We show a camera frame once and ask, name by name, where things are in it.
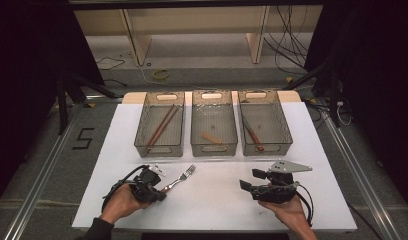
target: person's right hand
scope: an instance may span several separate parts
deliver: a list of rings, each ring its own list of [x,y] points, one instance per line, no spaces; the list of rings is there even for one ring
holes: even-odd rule
[[[316,239],[307,223],[300,198],[295,195],[291,201],[282,204],[258,201],[258,203],[275,213],[275,216],[285,224],[299,239]]]

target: black stand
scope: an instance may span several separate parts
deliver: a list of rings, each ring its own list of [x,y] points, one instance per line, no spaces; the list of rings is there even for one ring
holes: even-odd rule
[[[318,77],[315,85],[313,86],[313,94],[316,97],[322,96],[327,88],[330,87],[330,117],[337,127],[339,127],[339,117],[336,114],[336,108],[338,103],[338,86],[339,77],[336,68],[341,65],[346,55],[351,52],[352,48],[358,42],[359,31],[362,28],[363,23],[363,11],[371,6],[372,0],[362,0],[357,4],[349,14],[344,22],[341,31],[339,32],[336,40],[326,57],[325,61],[307,73],[302,78],[294,81],[284,90],[293,90],[308,80]]]
[[[109,98],[123,98],[123,95],[115,94],[95,83],[92,83],[88,79],[80,76],[79,74],[66,72],[62,73],[60,79],[57,81],[57,94],[58,94],[58,110],[60,113],[60,131],[59,135],[63,133],[68,124],[67,103],[65,92],[70,96],[74,103],[84,103],[86,96],[83,93],[80,85],[90,87],[91,89],[102,93]]]

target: table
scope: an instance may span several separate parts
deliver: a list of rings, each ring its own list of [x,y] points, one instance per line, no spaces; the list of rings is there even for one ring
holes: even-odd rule
[[[159,189],[176,179],[193,163],[197,167],[193,176],[176,185],[163,202],[157,202],[146,210],[120,219],[115,228],[137,232],[287,231],[271,211],[262,208],[252,200],[250,193],[239,187],[239,179],[253,185],[266,184],[267,180],[252,177],[251,169],[267,170],[274,159],[283,159],[313,167],[311,172],[293,175],[295,180],[310,191],[313,198],[315,231],[345,232],[357,229],[307,109],[304,103],[297,101],[299,98],[296,98],[298,95],[294,91],[279,94],[294,140],[287,155],[282,157],[245,157],[242,155],[239,136],[234,157],[193,157],[189,144],[191,95],[191,92],[186,92],[184,154],[173,159],[139,157],[133,143],[142,110],[142,104],[138,102],[145,93],[126,95],[125,101],[117,107],[114,114],[73,222],[74,228],[89,228],[93,217],[100,215],[102,197],[117,180],[137,166],[159,163],[160,168],[167,174],[156,186]],[[305,192],[299,191],[308,199]]]

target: person's left hand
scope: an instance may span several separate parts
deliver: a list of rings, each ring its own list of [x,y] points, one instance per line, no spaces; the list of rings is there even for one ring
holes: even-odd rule
[[[147,208],[149,205],[150,203],[142,203],[136,200],[132,195],[129,184],[125,183],[114,192],[100,218],[114,224],[120,218],[127,217],[139,209]]]

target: gray floor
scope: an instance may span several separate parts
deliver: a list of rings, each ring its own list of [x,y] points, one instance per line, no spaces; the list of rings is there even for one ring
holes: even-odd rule
[[[301,37],[301,40],[308,45],[311,34],[301,34]],[[282,88],[286,86],[288,76],[292,76],[293,79],[300,76],[299,74],[287,74],[276,68],[274,53],[267,44],[264,45],[261,63],[252,64],[245,35],[240,34],[155,36],[146,59],[146,63],[150,66],[145,64],[142,70],[133,65],[129,54],[130,48],[124,37],[95,37],[88,38],[88,41],[97,61],[104,57],[125,61],[112,70],[102,70],[104,79],[115,79],[128,85],[125,87],[114,81],[106,82],[108,89],[119,94],[131,91],[193,90],[197,88],[228,88],[232,90]],[[278,60],[280,67],[300,72],[298,69],[293,69],[295,65],[289,61]],[[98,66],[106,69],[118,63],[120,61],[102,61]],[[152,79],[151,75],[154,69],[168,69],[169,78],[164,81]],[[312,83],[314,81],[310,81],[297,89],[302,98],[312,97],[310,92]],[[87,88],[84,91],[89,96],[100,95]],[[92,98],[88,100],[88,103],[94,104],[94,107],[85,106],[73,122],[72,131],[25,226],[21,239],[74,239],[82,235],[81,231],[71,228],[71,222],[76,215],[119,102],[106,98]],[[309,108],[309,114],[312,119],[319,118],[318,112],[314,109]],[[58,117],[58,109],[51,109],[48,119],[28,153],[28,160],[20,166],[1,198],[0,239],[4,239],[8,227],[34,185],[44,162],[57,141]],[[344,197],[381,233],[326,124],[327,121],[329,120],[322,117],[314,122],[314,126],[317,128]],[[82,128],[94,128],[94,130],[86,131],[83,135],[91,137],[93,140],[88,149],[75,150],[73,147],[84,146],[85,144],[76,141]],[[401,238],[408,239],[408,207],[385,171],[376,164],[376,156],[370,149],[358,122],[352,122],[349,126],[341,125],[341,131],[374,187],[377,196],[389,213]],[[329,192],[326,192],[326,197],[329,198]],[[316,206],[316,214],[317,211],[322,210],[322,206]],[[358,225],[357,231],[352,233],[317,232],[318,238],[376,239],[362,219],[354,212],[353,216]],[[140,239],[140,234],[115,231],[113,239]]]

